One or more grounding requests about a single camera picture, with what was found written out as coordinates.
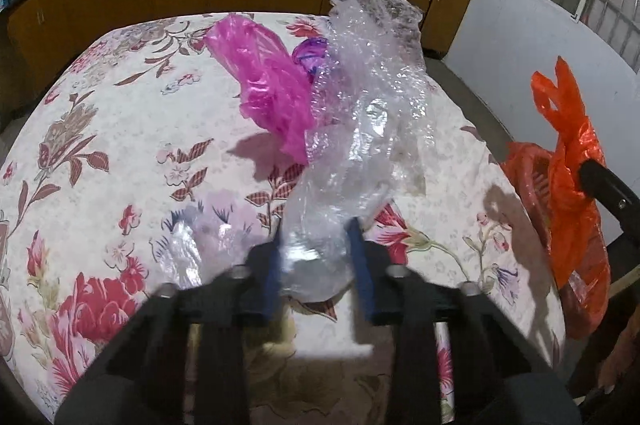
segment leaf print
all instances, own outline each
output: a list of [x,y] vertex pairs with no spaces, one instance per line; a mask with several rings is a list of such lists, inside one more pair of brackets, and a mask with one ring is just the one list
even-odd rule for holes
[[304,309],[311,311],[314,315],[322,315],[333,322],[338,321],[338,317],[335,314],[334,302],[331,299],[324,302],[300,302],[300,305]]
[[79,151],[81,151],[84,147],[86,147],[87,145],[89,145],[91,143],[91,140],[95,138],[95,134],[93,136],[90,136],[89,138],[84,138],[78,145],[76,145],[75,147],[73,147],[73,149],[71,149],[67,155],[65,156],[65,158],[63,159],[63,161],[68,160],[69,158],[73,157],[75,154],[78,154]]
[[273,193],[273,199],[282,199],[285,201],[289,198],[289,194],[293,190],[294,186],[296,186],[295,183],[283,183]]
[[303,165],[297,163],[290,166],[282,175],[282,181],[291,182],[293,180],[297,180],[304,169],[305,167]]
[[109,172],[109,157],[104,152],[92,152],[86,157],[86,162],[94,169]]
[[80,179],[80,174],[82,174],[82,162],[78,158],[71,158],[69,163],[71,165],[69,183],[71,183],[71,186],[76,186],[76,183],[78,183]]
[[204,176],[207,175],[207,167],[202,170],[198,170],[189,181],[187,181],[187,188],[193,188],[194,186],[200,185],[204,181]]
[[265,228],[269,228],[269,219],[267,219],[267,216],[264,214],[258,214],[258,219],[260,219],[260,223],[261,225],[263,225],[263,227]]
[[18,220],[22,217],[24,211],[24,205],[27,202],[27,195],[29,194],[29,185],[22,180],[22,189],[20,190],[20,199],[18,199]]
[[118,82],[117,85],[127,85],[127,84],[132,84],[133,82],[135,82],[137,79],[140,78],[140,76],[142,76],[143,74],[145,74],[146,71],[142,71],[142,72],[137,72],[136,74],[132,74],[129,78],[125,78],[123,81]]
[[276,206],[272,211],[271,215],[276,215],[277,217],[282,219],[282,213],[284,212],[284,203]]
[[46,198],[52,194],[55,194],[60,190],[60,187],[54,185],[53,183],[47,183],[47,185],[41,186],[39,190],[36,192],[36,195],[33,196],[30,202],[40,201],[41,199]]
[[178,188],[175,192],[171,194],[171,197],[176,201],[184,201],[189,194],[189,191],[186,188]]
[[478,248],[478,245],[476,245],[476,243],[474,243],[473,239],[471,239],[471,237],[465,235],[462,240],[466,243],[466,245],[471,248],[476,250],[478,253],[482,253],[480,248]]
[[192,160],[202,156],[204,154],[204,151],[207,150],[207,147],[209,146],[209,143],[211,143],[212,141],[213,141],[213,138],[210,138],[208,140],[201,141],[200,143],[196,143],[196,145],[191,147],[191,150],[189,151],[189,154],[188,154],[186,160],[187,161],[192,161]]
[[262,206],[271,201],[271,196],[267,192],[254,192],[253,194],[246,196],[244,199],[254,206]]

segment purple plastic bag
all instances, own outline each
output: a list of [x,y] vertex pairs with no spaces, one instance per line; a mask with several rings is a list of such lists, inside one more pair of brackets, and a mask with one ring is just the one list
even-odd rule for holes
[[281,150],[308,163],[305,132],[314,125],[311,84],[280,38],[242,15],[230,13],[205,36],[211,55],[240,82],[240,113],[282,139]]

